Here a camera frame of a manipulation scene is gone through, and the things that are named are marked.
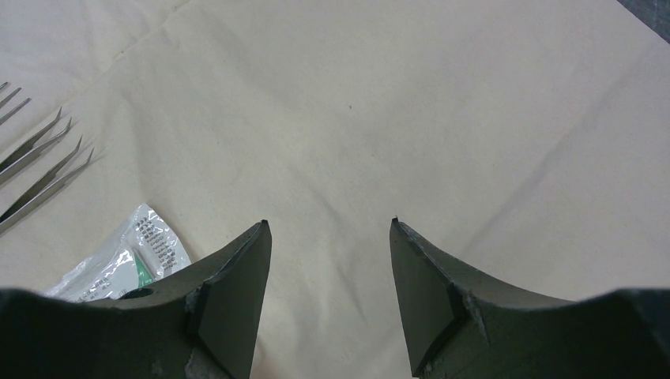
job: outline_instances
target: silver tool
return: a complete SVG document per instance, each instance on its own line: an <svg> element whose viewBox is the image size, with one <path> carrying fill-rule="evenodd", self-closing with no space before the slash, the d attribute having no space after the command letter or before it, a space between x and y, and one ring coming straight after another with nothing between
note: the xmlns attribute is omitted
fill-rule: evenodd
<svg viewBox="0 0 670 379"><path fill-rule="evenodd" d="M7 82L4 84L0 84L0 91L2 91L5 87L7 87L8 84L9 83ZM0 101L0 108L4 107L20 90L21 90L20 88L17 88L12 93L10 93L5 99ZM21 103L19 103L19 105L15 106L15 108L13 108L7 114L0 117L0 125L3 122L7 121L7 119L12 117L14 114L16 114L29 101L30 98L23 100ZM44 126L40 131L33 134L32 137L27 139L26 142L21 144L21 146L19 146L16 150L14 150L14 152L9 154L7 158L5 158L5 160L3 160L0 163L0 185L9 180L10 178L12 178L19 171L23 170L32 161L37 159L37 157L40 156L40 154L44 152L44 150L46 150L49 146L52 146L56 142L60 141L63 138L63 136L65 136L70 131L70 129L72 128L72 118L67 122L67 126L62 132L56 134L52 138L48 139L47 141L35 147L37 141L41 137L43 137L46 133L48 133L51 129L53 129L56 124L58 124L58 121L60 121L61 118L61 111L62 107L60 110L58 110L58 114L56 115L56 117L52 122L49 122L48 125ZM56 175L58 174L58 172L61 169L63 169L63 167L72 158L74 158L74 156L79 151L80 146L81 146L81 138L79 138L77 147L75 147L70 154L68 154L65 158L61 159L60 162L58 162L49 171L47 171L47 173L44 174L44 176L40 180L35 182L35 184L33 184L27 191L25 191L25 193L23 193L16 201L14 201L14 204L12 204L4 213L2 213L2 215L0 216L0 235L4 233L7 229L12 227L15 223L17 223L20 219L26 217L32 210L40 206L49 197L57 193L66 184L68 180L70 180L76 174L82 172L91 163L93 149L91 149L91 152L88 154L86 162L84 162L78 167L75 167L73 170L63 175L61 178L55 180L54 182L54 179L56 179Z"/></svg>

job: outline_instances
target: clear plastic packet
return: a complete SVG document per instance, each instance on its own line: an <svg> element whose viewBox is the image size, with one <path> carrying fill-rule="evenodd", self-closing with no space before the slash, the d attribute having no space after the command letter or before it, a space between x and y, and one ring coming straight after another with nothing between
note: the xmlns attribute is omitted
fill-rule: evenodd
<svg viewBox="0 0 670 379"><path fill-rule="evenodd" d="M143 204L45 295L69 302L120 298L188 265L190 259L175 232Z"/></svg>

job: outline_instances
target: beige fabric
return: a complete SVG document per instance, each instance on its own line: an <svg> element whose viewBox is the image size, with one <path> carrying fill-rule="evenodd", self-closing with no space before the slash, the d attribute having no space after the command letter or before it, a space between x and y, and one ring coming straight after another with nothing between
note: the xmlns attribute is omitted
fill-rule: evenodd
<svg viewBox="0 0 670 379"><path fill-rule="evenodd" d="M0 36L34 99L3 156L76 122L0 208L97 151L0 237L2 286L48 287L144 201L196 260L267 219L252 377L406 378L395 215L547 295L670 285L670 46L614 0L8 1Z"/></svg>

